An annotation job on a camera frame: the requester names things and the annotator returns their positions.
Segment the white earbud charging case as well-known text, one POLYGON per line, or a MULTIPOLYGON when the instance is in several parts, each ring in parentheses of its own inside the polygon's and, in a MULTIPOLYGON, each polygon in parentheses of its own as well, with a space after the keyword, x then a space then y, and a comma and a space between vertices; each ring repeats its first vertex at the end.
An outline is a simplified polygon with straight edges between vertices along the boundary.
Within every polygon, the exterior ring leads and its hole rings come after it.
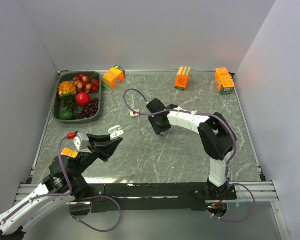
POLYGON ((122 127, 120 125, 116 125, 108 130, 108 134, 111 140, 115 140, 121 137, 124 134, 124 131, 122 130, 122 127))

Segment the beige earbud charging case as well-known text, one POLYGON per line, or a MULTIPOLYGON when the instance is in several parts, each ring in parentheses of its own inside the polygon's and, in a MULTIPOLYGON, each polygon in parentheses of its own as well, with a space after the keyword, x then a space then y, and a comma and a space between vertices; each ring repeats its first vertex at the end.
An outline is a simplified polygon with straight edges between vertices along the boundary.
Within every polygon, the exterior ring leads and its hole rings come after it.
POLYGON ((140 116, 139 111, 139 109, 133 109, 129 112, 129 116, 131 118, 138 118, 140 116))

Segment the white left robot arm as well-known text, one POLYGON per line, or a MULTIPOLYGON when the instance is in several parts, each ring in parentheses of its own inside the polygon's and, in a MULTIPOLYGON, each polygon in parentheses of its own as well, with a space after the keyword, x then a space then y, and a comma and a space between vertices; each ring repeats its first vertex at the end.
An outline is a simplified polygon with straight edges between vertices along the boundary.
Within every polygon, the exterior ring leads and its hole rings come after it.
POLYGON ((22 240, 31 226, 63 205, 94 199, 82 174, 96 160, 107 162, 123 138, 70 132, 62 138, 65 140, 74 141, 76 156, 63 154, 58 146, 49 175, 22 201, 0 214, 0 240, 22 240))

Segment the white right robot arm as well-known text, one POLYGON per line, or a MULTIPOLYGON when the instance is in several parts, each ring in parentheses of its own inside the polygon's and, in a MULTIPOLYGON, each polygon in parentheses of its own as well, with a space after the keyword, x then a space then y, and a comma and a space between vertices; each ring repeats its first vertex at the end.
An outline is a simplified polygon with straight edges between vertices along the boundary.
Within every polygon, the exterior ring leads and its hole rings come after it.
POLYGON ((148 102, 146 108, 150 112, 148 120, 157 135, 176 126, 200 136, 210 157, 208 193, 213 199, 220 199, 226 193, 224 185, 229 181, 229 163, 237 150, 237 137, 222 114, 199 114, 173 104, 165 106, 157 98, 148 102))

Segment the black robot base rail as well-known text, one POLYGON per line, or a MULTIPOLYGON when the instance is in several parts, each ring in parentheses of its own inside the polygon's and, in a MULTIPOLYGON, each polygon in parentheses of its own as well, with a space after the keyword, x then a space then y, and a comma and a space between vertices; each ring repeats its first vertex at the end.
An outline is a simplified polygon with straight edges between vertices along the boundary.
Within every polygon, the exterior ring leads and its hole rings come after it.
POLYGON ((90 184, 87 194, 75 203, 91 203, 92 213, 108 211, 192 210, 237 199, 234 186, 217 188, 208 182, 100 183, 90 184))

